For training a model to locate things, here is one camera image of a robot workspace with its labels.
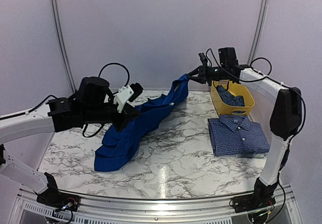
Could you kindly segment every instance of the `white wall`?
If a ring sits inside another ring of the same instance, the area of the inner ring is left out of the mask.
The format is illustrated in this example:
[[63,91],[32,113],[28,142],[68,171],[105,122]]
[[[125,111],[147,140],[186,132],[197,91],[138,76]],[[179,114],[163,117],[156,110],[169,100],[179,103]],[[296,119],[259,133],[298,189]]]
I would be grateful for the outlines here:
[[[31,108],[49,94],[70,94],[50,0],[0,0],[0,115]],[[50,134],[5,144],[36,167]],[[0,175],[0,223],[7,223],[19,184]]]
[[[171,82],[200,65],[198,53],[236,47],[246,62],[261,0],[58,0],[72,72],[98,74],[108,62],[131,71],[145,89],[169,89]],[[123,69],[104,76],[111,87],[125,83]],[[207,89],[190,84],[190,89]]]
[[[302,90],[307,104],[305,127],[294,139],[281,177],[294,190],[303,223],[311,224],[320,224],[322,218],[321,8],[322,0],[270,0],[257,53],[271,60],[273,78]],[[273,106],[257,95],[255,100],[252,114],[269,129]]]

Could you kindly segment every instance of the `marble surface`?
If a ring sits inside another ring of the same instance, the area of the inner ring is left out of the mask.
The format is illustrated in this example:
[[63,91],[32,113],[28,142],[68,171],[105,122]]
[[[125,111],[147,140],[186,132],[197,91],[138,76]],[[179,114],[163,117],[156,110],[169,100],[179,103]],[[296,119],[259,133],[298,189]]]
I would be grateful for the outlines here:
[[[145,91],[135,104],[162,91]],[[60,189],[127,198],[190,198],[252,190],[266,159],[214,157],[207,119],[217,117],[209,92],[190,92],[155,131],[140,142],[132,161],[115,172],[95,172],[95,150],[106,125],[93,138],[81,129],[57,133],[40,171],[53,174]],[[94,133],[98,125],[88,127]]]

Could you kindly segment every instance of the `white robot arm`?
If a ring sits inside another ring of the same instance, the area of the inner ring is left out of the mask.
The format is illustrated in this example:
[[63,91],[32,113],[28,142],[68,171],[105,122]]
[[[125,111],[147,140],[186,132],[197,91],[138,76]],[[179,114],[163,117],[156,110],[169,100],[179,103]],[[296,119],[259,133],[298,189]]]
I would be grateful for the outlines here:
[[33,109],[1,116],[0,174],[34,190],[40,203],[63,207],[69,198],[78,200],[76,195],[66,196],[59,192],[52,175],[38,172],[21,162],[5,149],[4,143],[38,133],[83,127],[89,123],[113,123],[120,131],[140,115],[127,101],[133,101],[141,92],[142,87],[136,83],[112,94],[108,81],[98,77],[84,78],[79,90],[69,98],[55,98]]
[[200,53],[202,66],[190,72],[189,79],[209,85],[212,81],[231,80],[255,90],[274,104],[270,119],[272,141],[264,169],[256,180],[254,193],[234,197],[232,207],[235,208],[235,212],[242,212],[275,204],[273,193],[279,184],[279,173],[286,164],[289,146],[294,136],[299,133],[298,129],[302,123],[301,92],[298,88],[278,83],[249,65],[240,65],[234,48],[218,50],[220,64],[212,50],[209,50],[218,66],[209,67],[210,59],[204,53]]

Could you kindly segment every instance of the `yellow basket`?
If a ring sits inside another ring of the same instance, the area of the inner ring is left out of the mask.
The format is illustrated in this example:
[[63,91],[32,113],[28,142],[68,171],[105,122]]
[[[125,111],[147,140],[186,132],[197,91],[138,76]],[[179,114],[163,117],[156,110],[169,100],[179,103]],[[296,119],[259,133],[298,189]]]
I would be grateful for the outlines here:
[[235,107],[225,104],[220,98],[220,95],[218,94],[218,91],[216,89],[218,85],[222,85],[225,89],[227,89],[228,82],[225,84],[220,84],[219,82],[213,83],[214,84],[211,85],[211,99],[218,115],[225,114],[246,116],[251,112],[252,108],[255,106],[255,101],[245,86],[229,82],[228,91],[232,93],[234,96],[243,96],[245,102],[244,107]]

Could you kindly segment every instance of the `blue checkered shirt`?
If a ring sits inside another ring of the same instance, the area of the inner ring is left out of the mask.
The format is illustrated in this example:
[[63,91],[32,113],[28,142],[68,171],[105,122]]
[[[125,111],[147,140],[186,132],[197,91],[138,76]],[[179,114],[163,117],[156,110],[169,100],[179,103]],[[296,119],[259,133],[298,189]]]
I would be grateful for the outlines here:
[[267,153],[270,146],[262,127],[246,116],[221,115],[208,119],[215,156]]

